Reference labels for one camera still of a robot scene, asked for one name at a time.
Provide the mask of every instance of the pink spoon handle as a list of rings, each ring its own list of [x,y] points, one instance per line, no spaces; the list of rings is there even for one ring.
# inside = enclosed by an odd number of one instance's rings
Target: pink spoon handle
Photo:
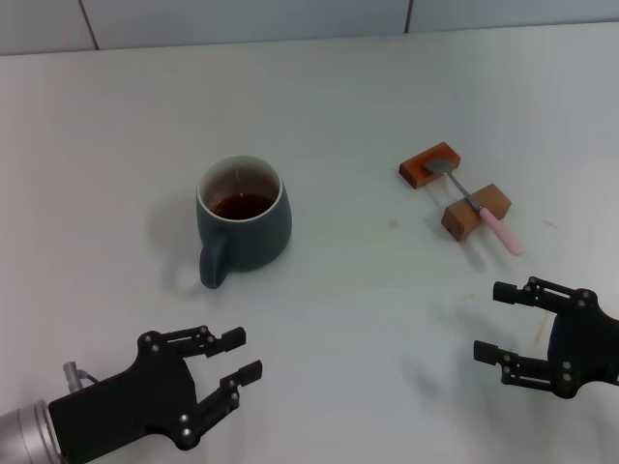
[[[520,256],[520,254],[522,254],[522,245],[517,238],[512,235],[512,232],[510,232],[503,222],[494,217],[494,214],[487,208],[482,208],[480,210],[480,216],[487,226],[492,229],[492,232],[496,234],[509,253],[513,256]]]

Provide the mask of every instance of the white wall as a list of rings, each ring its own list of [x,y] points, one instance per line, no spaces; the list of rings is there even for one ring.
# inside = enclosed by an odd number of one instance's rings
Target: white wall
[[[77,0],[0,0],[0,55],[92,49]]]
[[[100,48],[401,34],[408,0],[85,0]]]
[[[412,32],[611,21],[619,0],[415,0]]]

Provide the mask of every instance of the brown liquid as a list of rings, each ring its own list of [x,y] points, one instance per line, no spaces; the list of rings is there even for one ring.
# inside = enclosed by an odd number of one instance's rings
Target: brown liquid
[[[224,198],[212,211],[220,218],[233,220],[249,219],[261,215],[271,208],[272,204],[273,200],[266,196],[254,193],[241,193]]]

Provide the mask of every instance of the mug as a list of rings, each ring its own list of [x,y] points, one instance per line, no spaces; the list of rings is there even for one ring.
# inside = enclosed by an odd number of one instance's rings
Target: mug
[[[270,202],[254,217],[220,216],[227,200],[257,195]],[[292,232],[288,195],[277,171],[267,161],[234,156],[214,162],[197,188],[197,228],[202,242],[200,280],[218,288],[228,272],[251,271],[270,263],[286,248]]]

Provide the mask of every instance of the table surface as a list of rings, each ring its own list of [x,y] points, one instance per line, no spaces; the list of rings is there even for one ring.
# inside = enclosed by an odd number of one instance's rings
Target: table surface
[[[551,317],[491,300],[539,276],[619,316],[619,24],[0,59],[0,411],[66,393],[62,364],[124,370],[148,330],[238,326],[192,359],[198,395],[264,378],[180,452],[147,437],[101,463],[581,463],[619,456],[619,391],[501,385],[481,339],[544,357]],[[526,254],[440,225],[447,179],[401,161],[447,141],[494,183]],[[273,163],[293,211],[268,267],[196,287],[194,188],[213,160]]]

